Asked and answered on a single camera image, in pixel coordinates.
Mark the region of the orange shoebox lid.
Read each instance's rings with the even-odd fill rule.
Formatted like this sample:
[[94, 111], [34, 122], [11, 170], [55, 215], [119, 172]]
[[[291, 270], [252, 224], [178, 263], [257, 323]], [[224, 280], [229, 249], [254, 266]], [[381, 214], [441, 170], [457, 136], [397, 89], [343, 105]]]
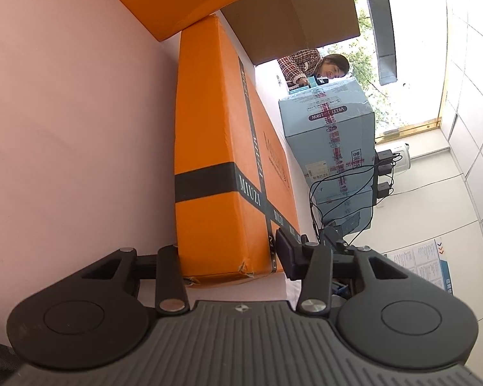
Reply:
[[192, 286], [281, 270], [276, 231], [299, 233], [287, 155], [214, 15], [181, 33], [174, 175], [179, 259]]

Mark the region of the black power adapters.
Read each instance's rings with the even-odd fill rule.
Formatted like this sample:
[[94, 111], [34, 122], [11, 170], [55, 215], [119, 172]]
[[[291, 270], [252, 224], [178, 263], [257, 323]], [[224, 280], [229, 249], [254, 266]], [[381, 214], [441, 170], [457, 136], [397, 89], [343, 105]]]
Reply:
[[373, 196], [374, 204], [387, 197], [393, 188], [393, 152], [390, 149], [376, 152], [374, 160]]

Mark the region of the light blue cardboard box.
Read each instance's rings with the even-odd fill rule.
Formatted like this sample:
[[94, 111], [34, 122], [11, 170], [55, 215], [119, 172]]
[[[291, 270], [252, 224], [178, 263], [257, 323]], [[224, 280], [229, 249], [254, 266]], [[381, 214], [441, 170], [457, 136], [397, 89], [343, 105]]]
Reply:
[[284, 136], [310, 187], [319, 226], [343, 235], [370, 226], [374, 207], [374, 110], [355, 78], [279, 101]]

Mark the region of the teal flat box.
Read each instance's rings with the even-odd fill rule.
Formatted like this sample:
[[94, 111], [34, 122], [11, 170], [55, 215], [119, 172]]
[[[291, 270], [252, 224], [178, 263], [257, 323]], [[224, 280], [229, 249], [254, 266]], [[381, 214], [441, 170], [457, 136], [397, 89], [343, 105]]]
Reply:
[[289, 94], [295, 94], [295, 93], [298, 93], [298, 92], [301, 92], [301, 91], [309, 90], [310, 88], [314, 88], [314, 87], [317, 87], [317, 86], [323, 86], [323, 85], [328, 84], [329, 81], [330, 81], [330, 79], [327, 78], [327, 77], [316, 77], [316, 76], [307, 77], [307, 84], [306, 85], [303, 86], [303, 85], [297, 84], [297, 85], [290, 86], [289, 87]]

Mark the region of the woman in plaid jacket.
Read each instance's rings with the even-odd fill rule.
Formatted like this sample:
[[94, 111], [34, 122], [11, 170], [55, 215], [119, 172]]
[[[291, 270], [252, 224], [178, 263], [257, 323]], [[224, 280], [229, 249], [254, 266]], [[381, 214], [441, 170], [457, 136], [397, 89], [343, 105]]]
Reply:
[[318, 49], [304, 49], [277, 59], [290, 90], [308, 86], [309, 78], [343, 78], [350, 71], [348, 59], [341, 54], [322, 56]]

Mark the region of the large brown cardboard box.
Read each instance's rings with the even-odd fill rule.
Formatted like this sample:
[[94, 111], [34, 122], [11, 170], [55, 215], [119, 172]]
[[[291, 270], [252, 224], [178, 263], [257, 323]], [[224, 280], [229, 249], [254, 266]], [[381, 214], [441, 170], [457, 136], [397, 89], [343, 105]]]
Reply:
[[354, 0], [239, 0], [222, 14], [253, 65], [360, 35]]

